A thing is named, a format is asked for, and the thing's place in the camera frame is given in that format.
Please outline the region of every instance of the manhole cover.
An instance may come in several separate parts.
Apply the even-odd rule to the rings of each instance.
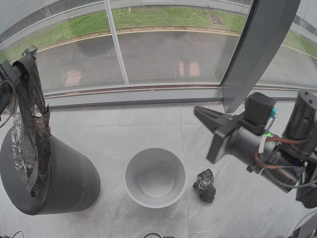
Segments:
[[[219,17],[219,16],[214,16],[214,15],[209,15],[208,14],[208,16],[209,16],[209,19],[210,19],[210,21],[211,21],[211,23],[213,24],[213,25],[219,25],[219,26],[223,26],[224,24],[222,23],[222,18],[221,17]]]

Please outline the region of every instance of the crumpled black plastic bag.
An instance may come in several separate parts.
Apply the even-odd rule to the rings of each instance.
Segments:
[[[207,169],[197,175],[193,188],[199,195],[199,199],[206,203],[212,203],[215,199],[216,188],[213,186],[214,175],[210,169]]]
[[[16,86],[18,106],[11,131],[10,154],[14,166],[31,196],[37,196],[49,167],[51,133],[50,110],[45,107],[36,64],[37,48],[30,46],[13,66],[21,66],[27,74]],[[41,116],[35,114],[38,108]]]

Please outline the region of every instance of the asphalt pavement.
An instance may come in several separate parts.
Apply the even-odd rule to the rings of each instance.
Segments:
[[[184,31],[119,34],[130,84],[211,82],[219,84],[238,42],[237,36]],[[111,36],[97,37],[39,52],[44,93],[93,86],[123,85]],[[280,47],[261,84],[317,86],[317,61]]]

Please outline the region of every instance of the green lawn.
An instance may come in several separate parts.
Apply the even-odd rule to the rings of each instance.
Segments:
[[[131,14],[127,9],[112,10],[114,23],[117,29],[138,26],[203,26],[211,27],[212,23],[208,13],[220,16],[224,29],[242,31],[246,16],[228,13],[220,10],[209,12],[207,9],[189,7],[151,7],[132,8]],[[109,32],[109,23],[105,11],[94,14],[79,16],[45,30],[31,34],[21,41],[14,43],[0,53],[0,60],[5,57],[12,60],[20,57],[21,53],[29,46],[38,48],[72,37],[82,36],[90,33]],[[317,57],[317,46],[305,38],[289,32],[284,42],[296,49],[303,50]]]

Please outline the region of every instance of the black plastic bag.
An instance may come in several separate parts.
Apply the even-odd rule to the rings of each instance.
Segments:
[[[27,73],[16,86],[18,107],[10,147],[14,166],[31,196],[38,195],[43,186],[52,153],[50,111],[48,106],[45,108],[36,52],[37,48],[30,46],[13,64]],[[40,117],[35,115],[35,106],[41,113]]]
[[[215,199],[216,188],[213,186],[214,176],[210,169],[207,169],[197,175],[193,188],[199,195],[199,199],[206,203],[212,203]]]

